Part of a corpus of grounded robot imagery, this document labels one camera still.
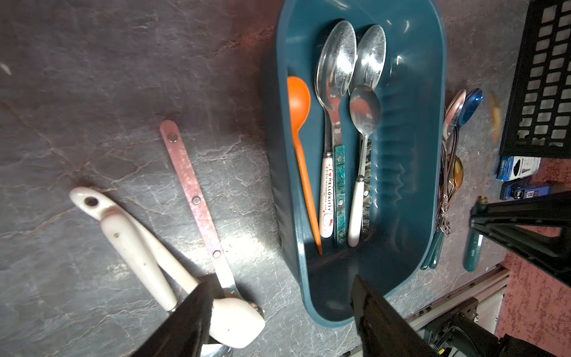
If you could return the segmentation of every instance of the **white spoon handle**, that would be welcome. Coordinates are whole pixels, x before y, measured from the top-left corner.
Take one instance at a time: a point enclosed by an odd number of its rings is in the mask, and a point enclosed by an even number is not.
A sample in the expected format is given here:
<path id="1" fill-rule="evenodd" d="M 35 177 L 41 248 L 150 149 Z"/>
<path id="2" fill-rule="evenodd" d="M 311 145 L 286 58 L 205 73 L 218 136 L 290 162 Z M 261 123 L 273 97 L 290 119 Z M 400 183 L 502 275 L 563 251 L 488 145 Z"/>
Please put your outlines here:
<path id="1" fill-rule="evenodd" d="M 349 230 L 347 232 L 347 242 L 349 246 L 355 247 L 359 243 L 361 235 L 361 223 L 363 220 L 363 191 L 365 182 L 357 177 L 355 188 L 353 188 L 353 201 L 351 203 L 351 216 L 349 217 Z"/>
<path id="2" fill-rule="evenodd" d="M 323 238 L 329 238 L 333 234 L 334 202 L 333 157 L 331 153 L 326 153 L 321 162 L 321 190 L 319 192 L 319 234 Z"/>
<path id="3" fill-rule="evenodd" d="M 174 309 L 176 296 L 129 218 L 120 211 L 112 211 L 99 224 L 103 234 L 155 300 L 167 311 Z"/>

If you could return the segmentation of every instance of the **black plastic crate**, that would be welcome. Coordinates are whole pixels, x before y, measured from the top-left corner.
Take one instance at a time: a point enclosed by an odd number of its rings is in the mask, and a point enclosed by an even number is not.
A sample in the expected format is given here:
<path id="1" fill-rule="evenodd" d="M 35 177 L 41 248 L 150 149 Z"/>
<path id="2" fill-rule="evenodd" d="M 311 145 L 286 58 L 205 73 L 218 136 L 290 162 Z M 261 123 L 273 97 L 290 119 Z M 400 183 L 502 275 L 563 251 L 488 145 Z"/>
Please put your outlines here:
<path id="1" fill-rule="evenodd" d="M 571 0 L 531 1 L 500 153 L 571 158 Z"/>

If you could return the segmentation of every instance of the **stone surface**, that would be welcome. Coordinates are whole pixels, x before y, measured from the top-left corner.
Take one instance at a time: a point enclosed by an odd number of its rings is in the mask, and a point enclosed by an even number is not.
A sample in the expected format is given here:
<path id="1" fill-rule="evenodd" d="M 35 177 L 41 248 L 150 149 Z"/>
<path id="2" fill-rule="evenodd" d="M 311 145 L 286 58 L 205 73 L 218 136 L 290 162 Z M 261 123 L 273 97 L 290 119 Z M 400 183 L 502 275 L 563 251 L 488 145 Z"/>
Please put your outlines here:
<path id="1" fill-rule="evenodd" d="M 450 98 L 494 90 L 507 107 L 526 1 L 439 1 Z M 280 256 L 259 65 L 280 3 L 262 0 L 9 0 L 0 14 L 0 354 L 118 356 L 166 318 L 97 222 L 68 199 L 102 190 L 196 276 L 212 273 L 158 131 L 177 121 L 230 266 L 266 329 L 235 356 L 336 356 L 360 343 L 354 324 L 317 325 Z M 466 225 L 476 196 L 497 196 L 488 110 L 462 129 L 468 173 L 452 203 Z M 389 301 L 409 315 L 503 260 L 486 243 L 461 268 L 466 229 L 444 242 L 436 271 Z M 180 298 L 182 292 L 175 286 Z"/>

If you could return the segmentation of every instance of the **blue spoon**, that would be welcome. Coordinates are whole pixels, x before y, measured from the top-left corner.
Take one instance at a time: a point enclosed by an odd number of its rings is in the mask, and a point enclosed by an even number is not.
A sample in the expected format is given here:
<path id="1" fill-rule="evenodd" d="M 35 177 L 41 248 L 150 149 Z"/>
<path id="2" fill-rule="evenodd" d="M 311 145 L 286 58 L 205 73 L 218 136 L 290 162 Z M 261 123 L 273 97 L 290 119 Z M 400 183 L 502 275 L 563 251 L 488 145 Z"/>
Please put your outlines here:
<path id="1" fill-rule="evenodd" d="M 466 100 L 464 101 L 464 106 L 460 112 L 460 117 L 458 118 L 458 125 L 461 127 L 470 120 L 478 105 L 482 102 L 484 97 L 484 92 L 480 88 L 472 90 L 468 95 L 466 95 Z"/>

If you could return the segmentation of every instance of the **pink textured floor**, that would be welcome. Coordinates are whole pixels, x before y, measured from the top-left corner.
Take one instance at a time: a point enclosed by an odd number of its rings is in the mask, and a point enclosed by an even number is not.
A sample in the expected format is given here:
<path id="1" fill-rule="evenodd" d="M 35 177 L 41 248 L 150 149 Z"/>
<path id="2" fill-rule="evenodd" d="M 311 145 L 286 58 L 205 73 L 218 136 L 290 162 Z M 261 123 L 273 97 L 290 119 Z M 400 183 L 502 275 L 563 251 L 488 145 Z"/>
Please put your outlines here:
<path id="1" fill-rule="evenodd" d="M 571 160 L 542 159 L 533 181 L 549 180 L 571 183 Z M 496 335 L 508 334 L 571 357 L 571 288 L 512 252 L 503 265 L 512 272 Z"/>

